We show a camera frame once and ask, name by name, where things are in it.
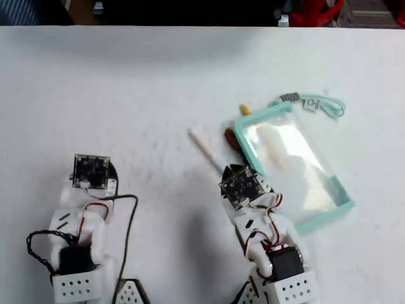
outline cable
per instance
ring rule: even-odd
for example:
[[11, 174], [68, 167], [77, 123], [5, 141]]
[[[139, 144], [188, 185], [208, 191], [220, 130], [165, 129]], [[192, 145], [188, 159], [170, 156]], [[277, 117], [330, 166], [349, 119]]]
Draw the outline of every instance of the cable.
[[131, 231], [131, 226], [132, 226], [132, 221], [134, 219], [135, 211], [136, 211], [137, 206], [138, 206], [138, 197], [136, 195], [134, 195], [134, 194], [124, 194], [124, 195], [108, 196], [108, 197], [100, 199], [100, 200], [109, 201], [109, 200], [118, 200], [120, 198], [133, 198], [135, 200], [135, 204], [134, 204], [134, 207], [132, 209], [131, 216], [129, 218], [127, 235], [125, 236], [124, 256], [123, 256], [123, 259], [122, 259], [121, 270], [120, 270], [120, 273], [118, 274], [118, 279], [117, 279], [117, 282], [116, 282], [116, 285], [115, 285], [113, 303], [115, 303], [115, 301], [116, 301], [116, 297], [118, 295], [118, 288], [120, 287], [120, 281], [122, 279], [122, 274], [123, 274], [124, 268], [125, 268], [125, 262], [127, 261], [129, 234], [130, 234], [130, 231]]
[[270, 239], [268, 238], [268, 235], [265, 234], [263, 231], [261, 230], [254, 230], [250, 233], [250, 235], [247, 237], [245, 244], [243, 245], [243, 255], [246, 257], [247, 252], [249, 251], [249, 240], [251, 238], [254, 238], [256, 236], [257, 233], [260, 233], [262, 235], [264, 235], [267, 239], [267, 241], [270, 242]]
[[108, 205], [107, 204], [104, 204], [104, 203], [99, 203], [99, 202], [93, 202], [93, 203], [88, 203], [85, 207], [84, 207], [84, 210], [83, 210], [83, 215], [82, 215], [82, 220], [80, 221], [80, 225], [79, 225], [79, 228], [78, 228], [78, 234], [77, 234], [77, 238], [78, 239], [80, 239], [80, 236], [82, 235], [82, 229], [83, 229], [83, 224], [84, 224], [84, 212], [87, 210], [87, 207], [89, 207], [89, 206], [103, 206], [103, 207], [105, 207], [105, 209], [106, 209], [106, 214], [105, 214], [105, 216], [104, 216], [104, 220], [106, 220], [106, 218], [107, 218], [107, 216], [108, 216], [108, 212], [109, 212], [109, 208], [108, 208]]
[[34, 257], [38, 262], [43, 264], [45, 266], [49, 273], [51, 274], [51, 277], [55, 275], [56, 271], [53, 269], [51, 263], [49, 263], [45, 258], [41, 258], [39, 255], [37, 255], [33, 250], [32, 250], [32, 238], [36, 235], [39, 234], [53, 234], [55, 236], [59, 236], [60, 238], [64, 239], [68, 245], [72, 245], [77, 243], [78, 238], [74, 236], [73, 234], [70, 233], [64, 233], [60, 231], [54, 231], [54, 230], [39, 230], [39, 231], [34, 231], [31, 232], [28, 237], [27, 237], [27, 251], [28, 254]]
[[337, 98], [332, 98], [328, 96], [316, 95], [316, 94], [298, 94], [298, 93], [288, 93], [279, 96], [278, 98], [274, 99], [269, 106], [277, 105], [284, 101], [303, 101], [304, 106], [305, 102], [309, 99], [314, 99], [318, 102], [319, 107], [330, 117], [333, 119], [340, 118], [344, 115], [346, 111], [346, 105], [343, 101]]

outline white tabletop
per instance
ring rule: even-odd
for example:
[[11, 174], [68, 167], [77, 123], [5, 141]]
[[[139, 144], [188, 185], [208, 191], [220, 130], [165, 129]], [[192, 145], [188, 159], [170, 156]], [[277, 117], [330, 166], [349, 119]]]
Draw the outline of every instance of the white tabletop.
[[323, 302], [405, 303], [404, 71], [400, 30], [0, 28], [0, 302], [52, 301], [25, 238], [49, 225], [74, 153], [92, 153], [140, 198], [124, 277], [151, 303], [230, 303], [249, 264], [187, 128], [235, 162], [222, 133], [238, 104], [297, 91], [347, 103], [338, 122], [296, 105], [357, 204], [306, 238]]

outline white plastic part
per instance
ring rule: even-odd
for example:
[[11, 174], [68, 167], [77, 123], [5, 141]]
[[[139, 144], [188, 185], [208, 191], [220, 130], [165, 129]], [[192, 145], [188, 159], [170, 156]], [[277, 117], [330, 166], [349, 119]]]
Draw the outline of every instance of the white plastic part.
[[115, 304], [144, 304], [135, 282], [125, 282], [116, 297]]
[[318, 297], [313, 270], [266, 286], [271, 304], [302, 304]]
[[238, 300], [238, 304], [267, 304], [263, 293], [256, 294], [250, 282], [247, 283], [245, 290]]
[[104, 289], [103, 268], [53, 277], [55, 303], [100, 300]]
[[[83, 241], [91, 243], [91, 258], [93, 263], [101, 264], [104, 259], [105, 223], [100, 214], [93, 211], [83, 211], [78, 208], [58, 209], [55, 211], [49, 230], [61, 231], [78, 236], [78, 230], [82, 217], [84, 224], [80, 235], [79, 244]], [[50, 235], [52, 242], [51, 265], [54, 269], [59, 268], [59, 253], [62, 248], [68, 246], [61, 237]]]
[[90, 272], [54, 276], [55, 303], [111, 304], [117, 276], [112, 258]]
[[[58, 209], [54, 212], [49, 230], [61, 231], [77, 236], [78, 227], [82, 211], [78, 208]], [[59, 268], [59, 252], [62, 248], [68, 246], [66, 241], [61, 237], [49, 235], [52, 243], [50, 263], [54, 269]]]
[[[108, 179], [107, 189], [89, 189], [91, 195], [97, 196], [99, 198], [103, 198], [106, 196], [112, 196], [115, 194], [116, 189], [116, 180], [115, 179]], [[61, 208], [82, 208], [86, 203], [90, 203], [91, 201], [97, 201], [96, 198], [90, 197], [88, 194], [84, 193], [82, 188], [75, 188], [72, 186], [72, 180], [67, 177], [63, 182], [63, 189], [61, 192], [60, 197], [60, 207]], [[112, 201], [103, 201], [103, 203], [107, 204], [111, 210], [110, 214], [112, 214]]]

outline robotic arm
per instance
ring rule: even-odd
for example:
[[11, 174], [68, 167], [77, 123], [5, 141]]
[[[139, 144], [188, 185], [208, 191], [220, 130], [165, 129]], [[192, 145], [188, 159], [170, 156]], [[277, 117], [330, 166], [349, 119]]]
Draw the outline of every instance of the robotic arm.
[[[114, 202], [121, 198], [135, 199], [126, 250], [137, 197], [118, 195], [118, 176], [108, 157], [75, 155], [73, 174], [65, 180], [49, 229], [27, 238], [28, 253], [50, 271], [55, 303], [149, 303], [138, 280], [122, 279], [126, 255], [119, 268], [104, 249]], [[32, 250], [32, 238], [38, 234], [49, 236], [49, 261]]]
[[318, 286], [308, 267], [308, 252], [294, 224], [277, 206], [266, 179], [248, 166], [231, 165], [224, 171], [221, 194], [236, 226], [245, 257], [254, 263], [234, 304], [302, 304], [315, 301]]

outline perforated white plate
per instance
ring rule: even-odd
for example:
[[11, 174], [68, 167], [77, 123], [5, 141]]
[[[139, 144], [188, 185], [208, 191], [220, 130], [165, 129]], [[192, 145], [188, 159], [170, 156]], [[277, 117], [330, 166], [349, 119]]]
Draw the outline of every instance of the perforated white plate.
[[125, 282], [116, 297], [115, 304], [144, 304], [135, 282]]
[[71, 303], [101, 299], [103, 296], [103, 271], [96, 269], [80, 274], [53, 277], [56, 303]]
[[302, 304], [318, 297], [313, 270], [271, 283], [267, 289], [271, 304]]

